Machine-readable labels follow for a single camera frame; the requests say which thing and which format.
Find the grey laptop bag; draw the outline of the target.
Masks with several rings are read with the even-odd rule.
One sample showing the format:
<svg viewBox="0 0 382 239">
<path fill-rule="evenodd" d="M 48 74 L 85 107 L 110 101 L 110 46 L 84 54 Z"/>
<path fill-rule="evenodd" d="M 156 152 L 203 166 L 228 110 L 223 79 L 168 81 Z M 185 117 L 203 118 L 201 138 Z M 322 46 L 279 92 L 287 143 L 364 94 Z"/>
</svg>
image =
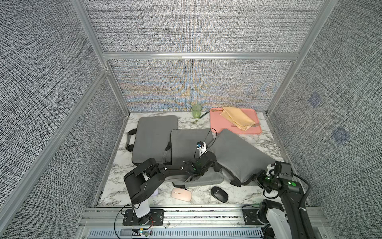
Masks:
<svg viewBox="0 0 382 239">
<path fill-rule="evenodd" d="M 210 152 L 216 156 L 214 171 L 222 173 L 236 187 L 248 185 L 261 170 L 266 171 L 268 165 L 276 162 L 227 129 L 218 133 Z"/>
<path fill-rule="evenodd" d="M 197 150 L 198 142 L 205 142 L 207 146 L 214 141 L 213 133 L 205 129 L 174 129 L 171 131 L 171 164 L 181 165 L 184 161 L 189 161 L 199 156 Z M 181 182 L 174 181 L 176 188 L 190 188 L 199 186 L 217 185 L 224 181 L 218 172 L 210 168 L 203 176 L 196 181 Z"/>
<path fill-rule="evenodd" d="M 132 153 L 132 163 L 154 158 L 157 163 L 171 164 L 171 132 L 177 128 L 175 115 L 140 118 L 137 128 L 127 134 L 125 148 Z"/>
</svg>

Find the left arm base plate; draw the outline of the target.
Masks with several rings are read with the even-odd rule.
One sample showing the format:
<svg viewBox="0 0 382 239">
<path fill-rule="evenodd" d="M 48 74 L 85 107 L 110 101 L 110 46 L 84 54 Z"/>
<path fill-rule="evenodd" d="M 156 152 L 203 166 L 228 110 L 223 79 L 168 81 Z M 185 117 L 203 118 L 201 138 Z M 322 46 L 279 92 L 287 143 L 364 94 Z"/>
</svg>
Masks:
<svg viewBox="0 0 382 239">
<path fill-rule="evenodd" d="M 123 212 L 123 222 L 124 226 L 162 226 L 164 220 L 164 210 L 155 209 L 151 210 L 150 213 L 142 218 L 136 216 L 135 211 L 125 210 Z"/>
</svg>

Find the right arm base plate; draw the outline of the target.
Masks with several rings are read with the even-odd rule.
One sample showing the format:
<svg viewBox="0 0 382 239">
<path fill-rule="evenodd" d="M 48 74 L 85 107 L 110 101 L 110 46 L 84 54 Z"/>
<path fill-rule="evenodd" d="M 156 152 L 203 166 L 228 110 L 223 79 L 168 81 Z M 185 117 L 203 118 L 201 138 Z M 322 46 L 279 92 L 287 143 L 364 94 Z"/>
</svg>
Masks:
<svg viewBox="0 0 382 239">
<path fill-rule="evenodd" d="M 242 214 L 245 225 L 264 225 L 258 218 L 258 208 L 254 207 L 244 207 L 242 208 Z"/>
</svg>

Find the pink tray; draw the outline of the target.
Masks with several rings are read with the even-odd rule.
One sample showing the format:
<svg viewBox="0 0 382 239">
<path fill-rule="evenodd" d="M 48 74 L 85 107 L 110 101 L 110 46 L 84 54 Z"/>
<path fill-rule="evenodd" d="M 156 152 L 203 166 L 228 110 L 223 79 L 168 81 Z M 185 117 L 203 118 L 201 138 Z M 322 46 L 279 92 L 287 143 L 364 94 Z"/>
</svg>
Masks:
<svg viewBox="0 0 382 239">
<path fill-rule="evenodd" d="M 222 117 L 220 114 L 223 108 L 211 108 L 210 109 L 210 127 L 214 128 L 217 133 L 220 133 L 223 129 L 228 129 L 235 134 L 261 134 L 262 128 L 257 116 L 257 113 L 253 109 L 241 109 L 249 118 L 251 118 L 256 125 L 248 129 L 247 131 L 240 130 L 237 126 L 230 121 Z"/>
</svg>

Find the tan folded cloth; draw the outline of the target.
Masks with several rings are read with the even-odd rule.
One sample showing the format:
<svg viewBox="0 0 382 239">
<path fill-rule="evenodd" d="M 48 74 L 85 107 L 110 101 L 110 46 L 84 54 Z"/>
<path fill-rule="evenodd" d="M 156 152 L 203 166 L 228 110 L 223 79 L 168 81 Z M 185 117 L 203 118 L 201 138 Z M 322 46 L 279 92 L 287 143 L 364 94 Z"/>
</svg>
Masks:
<svg viewBox="0 0 382 239">
<path fill-rule="evenodd" d="M 239 108 L 223 107 L 220 115 L 242 131 L 247 131 L 256 125 L 255 121 Z"/>
</svg>

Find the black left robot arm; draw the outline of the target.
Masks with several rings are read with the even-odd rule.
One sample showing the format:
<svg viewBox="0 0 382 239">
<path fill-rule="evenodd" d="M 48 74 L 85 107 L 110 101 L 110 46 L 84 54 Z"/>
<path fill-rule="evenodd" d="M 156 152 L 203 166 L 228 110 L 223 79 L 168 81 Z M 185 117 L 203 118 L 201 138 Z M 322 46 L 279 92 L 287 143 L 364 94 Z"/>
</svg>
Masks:
<svg viewBox="0 0 382 239">
<path fill-rule="evenodd" d="M 160 164 L 154 158 L 145 160 L 123 178 L 136 217 L 141 219 L 150 215 L 147 200 L 163 183 L 196 181 L 216 165 L 216 156 L 209 151 L 182 165 Z"/>
</svg>

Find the green plastic cup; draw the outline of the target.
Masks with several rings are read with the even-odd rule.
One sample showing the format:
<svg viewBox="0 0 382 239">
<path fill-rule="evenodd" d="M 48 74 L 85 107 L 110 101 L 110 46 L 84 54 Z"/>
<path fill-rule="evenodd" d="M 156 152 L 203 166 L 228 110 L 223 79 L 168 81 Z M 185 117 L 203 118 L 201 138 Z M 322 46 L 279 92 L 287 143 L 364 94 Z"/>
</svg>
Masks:
<svg viewBox="0 0 382 239">
<path fill-rule="evenodd" d="M 202 106 L 200 104 L 193 104 L 191 110 L 194 119 L 199 118 L 202 114 Z"/>
</svg>

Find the pink computer mouse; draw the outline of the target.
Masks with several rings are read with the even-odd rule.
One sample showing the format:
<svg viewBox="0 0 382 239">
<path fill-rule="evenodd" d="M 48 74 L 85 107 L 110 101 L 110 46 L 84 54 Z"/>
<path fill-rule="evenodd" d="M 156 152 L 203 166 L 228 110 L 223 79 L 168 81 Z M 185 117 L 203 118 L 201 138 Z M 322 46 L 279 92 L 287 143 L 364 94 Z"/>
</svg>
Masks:
<svg viewBox="0 0 382 239">
<path fill-rule="evenodd" d="M 183 188 L 174 188 L 172 190 L 171 197 L 184 202 L 190 202 L 192 199 L 192 193 Z"/>
</svg>

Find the aluminium front rail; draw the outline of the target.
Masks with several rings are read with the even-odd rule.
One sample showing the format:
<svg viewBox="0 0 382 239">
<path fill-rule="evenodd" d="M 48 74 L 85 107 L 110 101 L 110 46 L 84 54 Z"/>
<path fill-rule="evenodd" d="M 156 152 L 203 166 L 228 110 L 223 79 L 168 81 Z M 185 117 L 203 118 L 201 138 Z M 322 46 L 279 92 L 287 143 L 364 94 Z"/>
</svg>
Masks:
<svg viewBox="0 0 382 239">
<path fill-rule="evenodd" d="M 143 236 L 124 226 L 116 207 L 86 209 L 77 239 L 230 239 L 262 238 L 261 225 L 246 225 L 242 205 L 163 206 L 159 226 L 148 225 Z"/>
</svg>

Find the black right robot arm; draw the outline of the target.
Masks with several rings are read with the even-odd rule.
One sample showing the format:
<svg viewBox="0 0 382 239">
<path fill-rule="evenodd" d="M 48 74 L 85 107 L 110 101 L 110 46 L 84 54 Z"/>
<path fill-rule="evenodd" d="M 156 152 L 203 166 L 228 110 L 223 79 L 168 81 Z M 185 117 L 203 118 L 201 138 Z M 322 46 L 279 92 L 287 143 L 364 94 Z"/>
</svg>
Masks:
<svg viewBox="0 0 382 239">
<path fill-rule="evenodd" d="M 295 174 L 288 163 L 271 166 L 269 172 L 261 170 L 254 178 L 264 194 L 277 192 L 275 197 L 266 197 L 260 203 L 259 222 L 271 227 L 277 239 L 315 239 L 305 206 L 310 184 Z"/>
</svg>

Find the black computer mouse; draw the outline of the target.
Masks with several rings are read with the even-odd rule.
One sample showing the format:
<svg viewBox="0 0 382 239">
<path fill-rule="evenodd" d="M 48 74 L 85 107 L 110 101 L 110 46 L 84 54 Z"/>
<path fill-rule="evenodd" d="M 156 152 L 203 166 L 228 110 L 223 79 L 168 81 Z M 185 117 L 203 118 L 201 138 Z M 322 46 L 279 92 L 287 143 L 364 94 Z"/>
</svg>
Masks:
<svg viewBox="0 0 382 239">
<path fill-rule="evenodd" d="M 228 194 L 221 188 L 214 186 L 210 191 L 213 198 L 217 199 L 222 203 L 226 203 L 229 199 Z"/>
</svg>

